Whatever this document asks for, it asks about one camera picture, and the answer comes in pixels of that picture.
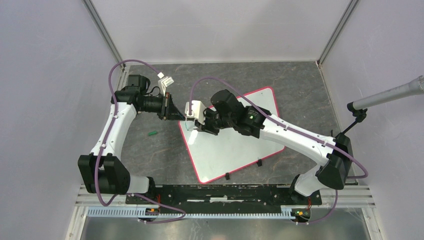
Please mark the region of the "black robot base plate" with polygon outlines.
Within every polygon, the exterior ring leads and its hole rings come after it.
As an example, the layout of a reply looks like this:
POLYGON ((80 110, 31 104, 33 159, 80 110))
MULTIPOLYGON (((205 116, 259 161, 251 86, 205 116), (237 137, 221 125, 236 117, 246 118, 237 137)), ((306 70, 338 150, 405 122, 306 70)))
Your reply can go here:
POLYGON ((295 192, 286 184, 163 184, 145 193, 188 214, 277 214, 282 206, 319 206, 321 194, 295 192))

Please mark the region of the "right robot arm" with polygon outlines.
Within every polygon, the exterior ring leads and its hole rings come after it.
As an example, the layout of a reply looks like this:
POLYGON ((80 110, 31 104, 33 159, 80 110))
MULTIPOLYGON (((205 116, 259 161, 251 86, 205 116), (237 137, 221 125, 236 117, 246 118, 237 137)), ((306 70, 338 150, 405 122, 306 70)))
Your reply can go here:
POLYGON ((210 99, 213 109, 190 99, 184 112, 202 132, 216 136, 220 130, 233 129, 243 136, 282 144, 313 160, 315 167, 297 175, 290 186, 288 196, 295 204, 302 204, 323 188, 344 189, 352 165, 350 140, 345 135, 315 134, 284 121, 246 97, 244 100, 248 105, 224 89, 210 99))

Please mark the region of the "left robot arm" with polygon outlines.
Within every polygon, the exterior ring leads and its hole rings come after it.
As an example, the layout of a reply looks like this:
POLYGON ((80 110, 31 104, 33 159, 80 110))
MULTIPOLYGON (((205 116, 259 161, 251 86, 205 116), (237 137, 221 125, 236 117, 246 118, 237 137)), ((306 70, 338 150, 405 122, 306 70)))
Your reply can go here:
POLYGON ((174 80, 159 74, 159 94, 149 91, 150 80, 142 75, 129 75, 127 85, 117 90, 111 98, 110 113, 96 145, 88 155, 77 161, 83 183, 88 193, 125 195, 138 193, 145 204, 157 198, 152 177, 133 176, 121 162, 122 148, 129 127, 137 114, 155 113, 160 120, 184 120, 174 105, 172 95, 166 91, 174 80))

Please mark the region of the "pink framed whiteboard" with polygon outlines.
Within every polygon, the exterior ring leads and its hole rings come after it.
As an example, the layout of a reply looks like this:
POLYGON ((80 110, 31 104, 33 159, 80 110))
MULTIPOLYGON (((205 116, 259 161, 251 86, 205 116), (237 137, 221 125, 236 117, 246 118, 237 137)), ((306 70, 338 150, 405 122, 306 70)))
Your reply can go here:
POLYGON ((213 135, 195 130, 192 121, 178 123, 197 180, 208 184, 282 152, 281 143, 239 134, 232 128, 213 135))

